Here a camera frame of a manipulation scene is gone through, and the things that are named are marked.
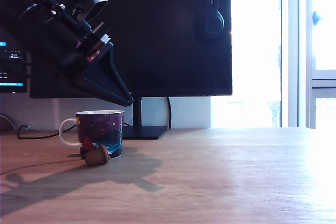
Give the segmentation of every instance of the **computer monitor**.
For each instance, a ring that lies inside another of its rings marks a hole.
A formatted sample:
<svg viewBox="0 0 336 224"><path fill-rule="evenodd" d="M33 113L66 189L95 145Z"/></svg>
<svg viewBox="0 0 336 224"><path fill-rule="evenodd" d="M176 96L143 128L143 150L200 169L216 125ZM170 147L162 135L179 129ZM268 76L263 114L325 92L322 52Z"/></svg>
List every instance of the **computer monitor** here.
<svg viewBox="0 0 336 224"><path fill-rule="evenodd" d="M230 0L219 0L225 25L211 41L197 35L207 0L109 0L90 24L105 22L114 44L114 65L134 97L133 126L124 139L156 139L166 129L142 127L142 97L232 94ZM32 98L80 98L53 69L33 59Z"/></svg>
<svg viewBox="0 0 336 224"><path fill-rule="evenodd" d="M27 92L26 52L0 28L0 93Z"/></svg>

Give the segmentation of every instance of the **white wall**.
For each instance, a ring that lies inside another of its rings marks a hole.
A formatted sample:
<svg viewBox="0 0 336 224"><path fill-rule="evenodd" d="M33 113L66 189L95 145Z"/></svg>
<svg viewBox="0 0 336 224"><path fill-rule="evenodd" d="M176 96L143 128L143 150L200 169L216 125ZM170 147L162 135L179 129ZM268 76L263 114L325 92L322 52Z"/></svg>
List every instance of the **white wall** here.
<svg viewBox="0 0 336 224"><path fill-rule="evenodd" d="M211 126L210 97L171 98L173 128L208 128ZM85 110L125 111L125 122L132 120L132 107L122 107L94 98L83 99L32 99L26 94L1 94L0 113L15 123L30 124L39 130L56 130L61 122ZM144 98L143 125L168 125L166 98Z"/></svg>

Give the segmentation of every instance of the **red component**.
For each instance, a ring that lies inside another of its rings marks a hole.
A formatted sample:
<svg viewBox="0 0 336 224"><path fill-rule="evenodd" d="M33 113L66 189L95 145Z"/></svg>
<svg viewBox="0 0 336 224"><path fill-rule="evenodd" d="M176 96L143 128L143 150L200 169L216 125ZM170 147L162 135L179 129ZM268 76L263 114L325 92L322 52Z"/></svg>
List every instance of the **red component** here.
<svg viewBox="0 0 336 224"><path fill-rule="evenodd" d="M83 145L83 149L87 152L95 149L94 145L92 144L91 139L88 136L84 137L82 145Z"/></svg>
<svg viewBox="0 0 336 224"><path fill-rule="evenodd" d="M100 52L101 52L101 50L99 49L99 50L97 50L92 56L86 56L86 59L87 59L88 61L92 62L92 61L95 59L95 57L97 57L98 54L100 54Z"/></svg>

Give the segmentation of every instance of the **window handle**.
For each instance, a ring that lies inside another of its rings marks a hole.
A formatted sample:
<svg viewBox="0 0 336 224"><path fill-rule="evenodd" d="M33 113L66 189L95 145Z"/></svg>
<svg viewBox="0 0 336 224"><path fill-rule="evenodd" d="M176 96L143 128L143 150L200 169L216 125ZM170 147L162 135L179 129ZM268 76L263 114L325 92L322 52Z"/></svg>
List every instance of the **window handle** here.
<svg viewBox="0 0 336 224"><path fill-rule="evenodd" d="M313 12L313 24L316 26L319 21L323 21L323 18L317 13L317 11Z"/></svg>

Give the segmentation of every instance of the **monitor stand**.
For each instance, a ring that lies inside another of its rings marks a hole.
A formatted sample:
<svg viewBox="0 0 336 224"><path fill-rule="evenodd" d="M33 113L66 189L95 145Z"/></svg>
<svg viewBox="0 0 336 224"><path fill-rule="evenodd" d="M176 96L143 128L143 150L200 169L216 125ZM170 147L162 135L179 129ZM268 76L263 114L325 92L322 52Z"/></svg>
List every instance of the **monitor stand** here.
<svg viewBox="0 0 336 224"><path fill-rule="evenodd" d="M122 138L126 140L157 140L167 130L167 126L142 126L142 97L135 97L133 103L133 126L124 126Z"/></svg>

